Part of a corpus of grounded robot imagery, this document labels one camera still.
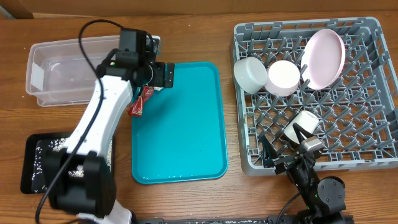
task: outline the teal object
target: teal object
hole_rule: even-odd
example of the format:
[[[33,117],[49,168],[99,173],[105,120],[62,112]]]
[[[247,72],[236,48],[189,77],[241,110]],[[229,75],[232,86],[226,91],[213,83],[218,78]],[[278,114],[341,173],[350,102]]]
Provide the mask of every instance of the teal object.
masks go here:
[[[218,69],[176,63],[171,89],[155,91],[132,118],[132,175],[142,184],[222,177],[228,168]]]

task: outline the gray dish rack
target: gray dish rack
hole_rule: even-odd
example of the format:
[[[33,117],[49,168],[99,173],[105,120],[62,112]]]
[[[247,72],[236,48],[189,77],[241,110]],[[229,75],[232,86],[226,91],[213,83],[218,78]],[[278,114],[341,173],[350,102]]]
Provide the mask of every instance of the gray dish rack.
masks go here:
[[[237,60],[256,57],[265,67],[278,60],[290,60],[302,73],[307,68],[300,66],[305,45],[321,29],[335,31],[346,47],[344,69],[334,84],[312,90],[301,79],[293,95],[277,97],[265,89],[251,95],[235,82],[239,146],[245,174],[274,175],[273,167],[262,165],[259,139],[265,135],[282,157],[291,154],[292,145],[283,132],[302,110],[320,118],[314,134],[326,149],[315,170],[398,167],[398,81],[377,19],[238,24],[231,43],[232,67]]]

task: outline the white cup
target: white cup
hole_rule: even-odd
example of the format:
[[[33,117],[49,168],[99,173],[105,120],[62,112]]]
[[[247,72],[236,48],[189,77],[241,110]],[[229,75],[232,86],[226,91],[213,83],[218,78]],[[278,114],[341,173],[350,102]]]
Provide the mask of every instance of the white cup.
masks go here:
[[[265,88],[275,96],[289,96],[299,85],[300,71],[292,62],[277,61],[267,69],[267,74]]]
[[[250,94],[257,93],[267,83],[267,70],[254,57],[238,60],[234,64],[234,76],[239,86]]]
[[[293,124],[297,123],[300,125],[304,130],[308,131],[309,133],[313,133],[314,130],[317,128],[319,119],[318,117],[309,112],[309,111],[301,111],[285,128],[284,134],[293,142],[299,143],[297,139],[296,132],[294,131]]]

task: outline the clear plastic container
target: clear plastic container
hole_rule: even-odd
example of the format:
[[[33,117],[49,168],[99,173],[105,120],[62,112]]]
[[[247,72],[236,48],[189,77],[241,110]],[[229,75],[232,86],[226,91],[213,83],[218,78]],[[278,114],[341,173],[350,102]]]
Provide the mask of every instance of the clear plastic container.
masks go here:
[[[118,48],[119,36],[82,40],[96,67],[110,50]],[[96,77],[80,52],[78,39],[34,44],[26,68],[26,92],[39,106],[84,104],[90,101]]]

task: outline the tabletop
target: tabletop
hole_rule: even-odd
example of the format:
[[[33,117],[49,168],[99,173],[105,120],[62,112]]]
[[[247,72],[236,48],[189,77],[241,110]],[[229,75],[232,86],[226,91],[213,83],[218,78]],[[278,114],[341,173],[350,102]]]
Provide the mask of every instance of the tabletop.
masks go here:
[[[122,115],[116,129],[115,180],[117,199],[138,218],[265,218],[277,215],[297,193],[285,175],[250,177],[243,174],[239,156],[236,96],[230,51],[233,27],[241,22],[289,21],[373,16],[379,19],[393,64],[398,68],[398,11],[303,12],[227,14],[209,16],[110,17],[125,27],[161,36],[161,62],[210,61],[220,71],[229,167],[216,180],[142,185],[131,175],[131,120]],[[34,133],[73,131],[86,105],[42,108],[25,92],[29,49],[34,43],[77,38],[90,18],[0,21],[0,223],[33,223],[41,195],[19,190],[26,139]],[[109,24],[89,27],[86,37],[116,35]],[[324,171],[320,178],[337,175],[346,183],[346,210],[356,223],[397,223],[397,169]],[[305,209],[297,199],[287,209]],[[46,202],[43,223],[72,219]]]

